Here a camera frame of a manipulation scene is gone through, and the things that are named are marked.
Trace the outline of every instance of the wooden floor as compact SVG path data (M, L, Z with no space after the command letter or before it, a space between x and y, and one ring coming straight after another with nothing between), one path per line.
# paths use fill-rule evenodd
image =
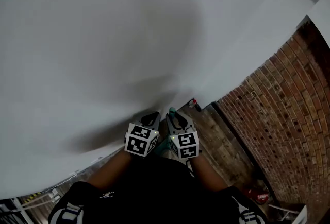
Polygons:
M209 105L201 112L198 112L195 108L184 106L180 111L183 111L193 118L199 133L200 149L215 170L223 177L227 185L244 186L250 184L254 167L236 138L229 131L213 107ZM165 121L161 122L159 131L162 138L167 135L167 125ZM110 157L111 156L102 159L98 163L81 171L77 177L59 185L56 188L59 195L63 196L74 182L86 180L93 172L106 163ZM29 196L25 196L19 199L23 203L28 197ZM36 203L31 203L31 205L47 200L49 200L49 197L40 199ZM35 223L47 223L47 217L54 205L55 204L52 202L47 203L37 208L27 210L27 212Z

